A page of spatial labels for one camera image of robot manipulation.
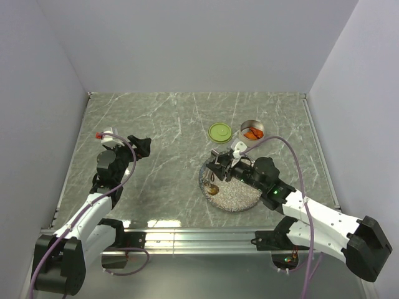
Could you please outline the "orange drumstick toy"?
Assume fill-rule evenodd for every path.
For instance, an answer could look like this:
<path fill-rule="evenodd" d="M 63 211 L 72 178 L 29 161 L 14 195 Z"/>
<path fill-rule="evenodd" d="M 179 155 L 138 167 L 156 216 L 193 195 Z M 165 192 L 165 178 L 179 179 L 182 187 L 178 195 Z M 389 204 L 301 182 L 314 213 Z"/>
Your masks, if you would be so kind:
<path fill-rule="evenodd" d="M 250 130 L 252 131 L 253 135 L 257 138 L 257 139 L 261 139 L 264 136 L 264 133 L 262 130 L 259 130 L 255 127 L 250 127 Z"/>

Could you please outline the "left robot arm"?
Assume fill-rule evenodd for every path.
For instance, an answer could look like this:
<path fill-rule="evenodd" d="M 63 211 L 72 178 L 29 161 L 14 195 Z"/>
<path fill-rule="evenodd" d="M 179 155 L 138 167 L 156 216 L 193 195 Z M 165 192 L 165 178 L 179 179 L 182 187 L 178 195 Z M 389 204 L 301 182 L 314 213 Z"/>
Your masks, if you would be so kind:
<path fill-rule="evenodd" d="M 35 291 L 74 296 L 82 288 L 86 269 L 105 249 L 120 250 L 126 242 L 122 221 L 108 219 L 123 185 L 151 150 L 151 138 L 118 136 L 113 130 L 97 133 L 104 151 L 97 156 L 97 172 L 80 209 L 52 235 L 41 235 L 34 247 L 28 297 Z"/>

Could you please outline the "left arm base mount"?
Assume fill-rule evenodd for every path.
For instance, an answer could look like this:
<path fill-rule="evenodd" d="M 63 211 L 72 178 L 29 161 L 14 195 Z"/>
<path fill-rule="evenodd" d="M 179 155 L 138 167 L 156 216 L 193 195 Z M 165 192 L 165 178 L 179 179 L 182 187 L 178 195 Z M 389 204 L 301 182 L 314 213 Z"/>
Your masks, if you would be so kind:
<path fill-rule="evenodd" d="M 123 222 L 115 219 L 102 219 L 99 224 L 112 227 L 116 232 L 115 242 L 107 248 L 107 251 L 123 252 L 123 255 L 102 256 L 102 267 L 106 270 L 126 267 L 130 250 L 122 250 L 123 248 L 145 248 L 146 232 L 125 231 Z"/>

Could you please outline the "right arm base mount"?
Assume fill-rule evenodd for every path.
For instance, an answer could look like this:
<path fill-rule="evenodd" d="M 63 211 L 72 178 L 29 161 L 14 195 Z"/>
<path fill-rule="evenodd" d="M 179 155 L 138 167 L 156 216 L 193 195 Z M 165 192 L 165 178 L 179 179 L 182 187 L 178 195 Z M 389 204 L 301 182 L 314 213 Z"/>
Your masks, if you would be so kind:
<path fill-rule="evenodd" d="M 271 251 L 272 264 L 278 272 L 284 271 L 290 274 L 301 269 L 307 258 L 300 261 L 299 251 L 308 250 L 308 247 L 294 245 L 288 238 L 293 224 L 297 222 L 293 217 L 285 216 L 274 230 L 257 230 L 251 244 L 257 251 Z"/>

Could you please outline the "green round lid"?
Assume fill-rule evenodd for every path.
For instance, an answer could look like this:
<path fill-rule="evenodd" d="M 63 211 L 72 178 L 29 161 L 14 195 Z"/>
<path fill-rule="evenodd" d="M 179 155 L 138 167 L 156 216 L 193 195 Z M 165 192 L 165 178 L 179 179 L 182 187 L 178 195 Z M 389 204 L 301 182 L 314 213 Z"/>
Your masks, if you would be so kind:
<path fill-rule="evenodd" d="M 225 123 L 213 123 L 208 129 L 210 140 L 217 144 L 227 143 L 232 135 L 231 127 Z"/>

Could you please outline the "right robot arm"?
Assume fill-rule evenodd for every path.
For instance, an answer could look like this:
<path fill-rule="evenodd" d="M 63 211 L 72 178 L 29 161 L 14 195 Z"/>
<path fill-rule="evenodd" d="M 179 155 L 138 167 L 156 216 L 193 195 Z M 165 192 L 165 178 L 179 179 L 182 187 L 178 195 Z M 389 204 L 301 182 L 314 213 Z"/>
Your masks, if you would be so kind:
<path fill-rule="evenodd" d="M 392 246 L 374 218 L 348 216 L 303 197 L 280 179 L 272 158 L 260 157 L 251 164 L 246 161 L 228 151 L 212 156 L 206 167 L 222 181 L 234 178 L 257 189 L 262 203 L 284 216 L 283 228 L 274 235 L 280 248 L 313 248 L 341 260 L 362 280 L 377 280 Z"/>

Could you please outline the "brown green food piece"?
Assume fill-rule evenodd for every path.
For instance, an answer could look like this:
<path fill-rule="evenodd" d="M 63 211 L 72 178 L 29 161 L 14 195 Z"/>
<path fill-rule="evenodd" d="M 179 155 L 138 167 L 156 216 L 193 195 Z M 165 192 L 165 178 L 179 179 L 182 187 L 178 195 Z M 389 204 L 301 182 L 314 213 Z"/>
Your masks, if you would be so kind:
<path fill-rule="evenodd" d="M 205 186 L 206 192 L 210 195 L 210 196 L 215 196 L 217 195 L 217 193 L 219 193 L 219 187 L 217 185 L 214 184 L 206 184 Z"/>

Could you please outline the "orange chicken wing toy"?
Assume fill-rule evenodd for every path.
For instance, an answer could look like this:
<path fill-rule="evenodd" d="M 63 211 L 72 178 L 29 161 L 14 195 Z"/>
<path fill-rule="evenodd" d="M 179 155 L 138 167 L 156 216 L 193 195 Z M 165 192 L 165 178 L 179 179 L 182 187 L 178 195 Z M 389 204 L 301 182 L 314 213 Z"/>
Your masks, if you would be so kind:
<path fill-rule="evenodd" d="M 247 133 L 245 133 L 244 137 L 249 140 L 257 140 L 257 136 L 252 131 L 248 131 Z"/>

